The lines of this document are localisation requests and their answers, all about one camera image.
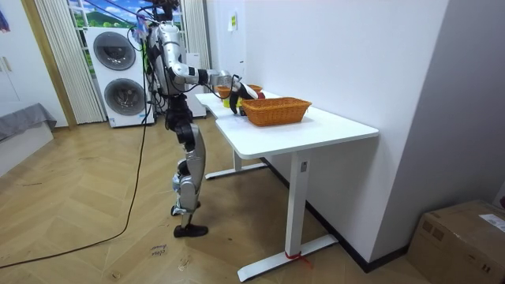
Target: washing machine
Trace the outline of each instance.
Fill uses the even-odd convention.
[[[95,69],[110,126],[121,127],[143,123],[151,95],[145,92],[148,82],[142,70],[140,44],[127,28],[84,28],[84,37]],[[154,107],[147,123],[154,123]]]

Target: herringbone parquet floor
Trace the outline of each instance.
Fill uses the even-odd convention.
[[[206,172],[232,167],[231,149],[214,125],[198,120],[208,149]],[[82,125],[0,177],[0,265],[110,237],[125,224],[133,196],[141,127]],[[163,122],[148,127],[129,228],[84,251],[0,270],[0,283],[238,283],[237,269],[281,252],[287,191],[270,170],[204,181],[196,224],[210,233],[174,239],[170,179],[182,157]],[[304,240],[325,234],[305,214]],[[338,245],[250,283],[427,283],[401,258],[368,275]]]

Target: white table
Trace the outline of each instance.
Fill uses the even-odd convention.
[[[266,98],[279,97],[270,92],[264,94]],[[217,118],[215,124],[234,149],[234,168],[208,174],[207,179],[250,170],[241,167],[240,159],[256,159],[284,153],[292,155],[285,252],[241,268],[238,271],[240,281],[244,282],[248,278],[292,261],[285,254],[296,256],[300,253],[304,256],[336,243],[337,240],[328,234],[301,244],[311,149],[374,137],[379,135],[379,131],[315,107],[308,109],[300,123],[258,127],[250,123],[247,117],[233,114],[213,94],[198,94],[196,97]],[[261,163],[254,166],[253,168],[258,168],[265,165]]]

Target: red object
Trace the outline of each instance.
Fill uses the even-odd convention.
[[[288,258],[288,260],[297,260],[297,259],[301,259],[303,261],[305,261],[310,269],[313,269],[314,267],[312,266],[312,263],[310,263],[309,260],[307,260],[304,256],[301,255],[301,252],[299,252],[298,254],[294,255],[294,256],[288,256],[287,255],[287,252],[284,252],[284,254],[286,255],[286,257]]]

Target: table foot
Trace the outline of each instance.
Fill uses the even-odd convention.
[[[310,241],[304,245],[301,245],[301,255],[306,256],[312,252],[318,251],[320,249],[326,248],[327,246],[336,244],[337,239],[332,235],[328,234],[326,236],[320,237],[314,241]],[[270,256],[264,260],[257,261],[253,264],[245,266],[238,271],[238,278],[241,282],[252,278],[254,276],[260,275],[264,272],[270,271],[277,268],[285,263],[289,263],[290,260],[286,257],[284,252]]]
[[[263,169],[264,167],[267,167],[266,163],[257,163],[254,165],[243,166],[240,170],[235,170],[235,169],[221,170],[219,172],[205,174],[205,179],[210,180],[210,179],[214,179],[214,178],[221,178],[221,177],[229,176],[231,174],[245,172],[248,170]]]

